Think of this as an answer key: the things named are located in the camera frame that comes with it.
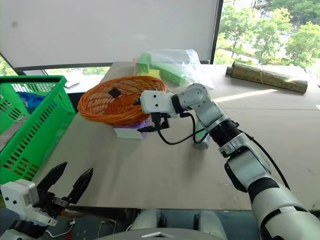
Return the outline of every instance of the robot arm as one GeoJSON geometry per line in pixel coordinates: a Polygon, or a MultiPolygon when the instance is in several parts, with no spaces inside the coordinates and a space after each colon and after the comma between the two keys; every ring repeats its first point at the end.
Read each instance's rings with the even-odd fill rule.
{"type": "Polygon", "coordinates": [[[238,129],[198,83],[172,94],[145,90],[140,97],[145,113],[177,117],[194,110],[198,120],[228,158],[224,168],[234,187],[248,193],[252,212],[264,240],[318,240],[320,221],[271,176],[266,154],[238,129]]]}
{"type": "Polygon", "coordinates": [[[20,220],[0,236],[0,240],[34,240],[40,238],[49,226],[57,224],[69,204],[76,204],[88,187],[93,168],[82,174],[68,196],[58,198],[49,188],[62,176],[67,162],[54,167],[36,186],[33,182],[19,179],[1,185],[1,193],[7,209],[17,213],[20,220]]]}

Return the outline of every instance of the window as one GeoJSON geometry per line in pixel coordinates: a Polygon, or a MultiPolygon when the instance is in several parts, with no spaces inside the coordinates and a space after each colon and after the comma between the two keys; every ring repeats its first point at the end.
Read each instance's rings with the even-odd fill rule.
{"type": "Polygon", "coordinates": [[[6,60],[0,55],[0,76],[16,76],[17,73],[6,62],[6,60]]]}
{"type": "Polygon", "coordinates": [[[100,83],[110,69],[109,66],[46,69],[48,75],[62,75],[66,78],[67,93],[86,92],[100,83]]]}
{"type": "Polygon", "coordinates": [[[214,64],[295,65],[320,80],[319,0],[224,0],[214,64]]]}

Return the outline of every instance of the purple object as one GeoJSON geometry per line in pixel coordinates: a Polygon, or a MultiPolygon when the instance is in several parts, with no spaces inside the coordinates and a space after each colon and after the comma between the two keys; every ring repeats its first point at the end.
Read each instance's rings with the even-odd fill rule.
{"type": "Polygon", "coordinates": [[[146,137],[146,132],[138,132],[138,129],[142,129],[149,125],[150,118],[140,123],[131,126],[114,126],[113,129],[118,138],[124,139],[143,139],[146,137]]]}

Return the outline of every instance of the table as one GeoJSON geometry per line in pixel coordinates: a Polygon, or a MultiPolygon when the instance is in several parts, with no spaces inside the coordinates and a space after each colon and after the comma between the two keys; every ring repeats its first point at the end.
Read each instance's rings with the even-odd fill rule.
{"type": "MultiPolygon", "coordinates": [[[[320,111],[316,105],[320,104],[320,88],[310,82],[303,95],[232,79],[225,76],[226,68],[201,67],[215,87],[210,95],[220,99],[219,104],[240,124],[240,129],[269,151],[298,199],[307,208],[319,210],[320,111]],[[266,93],[268,89],[277,91],[266,93]],[[258,95],[239,95],[252,92],[258,95]],[[221,98],[226,96],[236,99],[223,101],[221,98]]],[[[114,63],[102,82],[131,75],[133,70],[133,63],[114,63]]],[[[171,119],[171,128],[163,130],[163,134],[175,141],[191,130],[189,119],[171,119]]],[[[224,170],[226,159],[213,141],[207,150],[197,150],[191,139],[170,146],[156,133],[148,134],[144,140],[120,139],[111,126],[87,121],[78,113],[37,175],[37,181],[63,161],[68,165],[60,184],[51,188],[58,197],[67,196],[79,175],[93,168],[93,177],[79,206],[251,209],[248,195],[232,186],[224,170]]],[[[274,169],[272,172],[281,181],[274,169]]]]}

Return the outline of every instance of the black cable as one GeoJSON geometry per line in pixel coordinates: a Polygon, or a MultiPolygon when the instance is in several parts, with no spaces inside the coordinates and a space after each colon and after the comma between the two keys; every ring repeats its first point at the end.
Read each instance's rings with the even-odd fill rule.
{"type": "Polygon", "coordinates": [[[193,140],[193,142],[195,144],[201,143],[203,140],[205,140],[205,138],[207,137],[208,133],[206,132],[205,135],[199,141],[197,141],[196,140],[196,121],[195,121],[195,118],[189,112],[185,112],[184,115],[185,116],[189,116],[191,118],[191,120],[192,120],[192,140],[193,140]]]}
{"type": "Polygon", "coordinates": [[[202,128],[202,129],[196,131],[195,133],[192,133],[192,134],[190,134],[189,136],[185,137],[184,139],[182,139],[182,140],[180,140],[180,141],[176,141],[176,142],[169,142],[169,141],[167,141],[167,140],[165,139],[165,137],[162,135],[162,133],[161,133],[161,131],[160,131],[159,129],[157,130],[157,133],[159,134],[159,136],[160,136],[160,138],[162,139],[162,141],[164,141],[166,144],[168,144],[168,145],[176,145],[176,144],[180,144],[180,143],[184,142],[185,140],[193,137],[194,134],[198,134],[198,133],[200,133],[200,132],[202,132],[202,131],[204,131],[204,130],[205,130],[205,129],[202,128]]]}
{"type": "Polygon", "coordinates": [[[287,189],[291,190],[289,187],[289,184],[285,178],[285,176],[283,175],[283,173],[281,172],[280,168],[277,166],[276,162],[273,160],[273,158],[269,155],[269,153],[264,149],[263,146],[260,145],[260,143],[258,141],[255,140],[254,137],[250,136],[249,134],[245,133],[244,131],[242,131],[251,141],[253,141],[262,151],[263,153],[269,158],[270,162],[272,163],[272,165],[274,166],[275,170],[278,172],[278,174],[281,177],[281,180],[283,181],[283,184],[286,186],[287,189]]]}

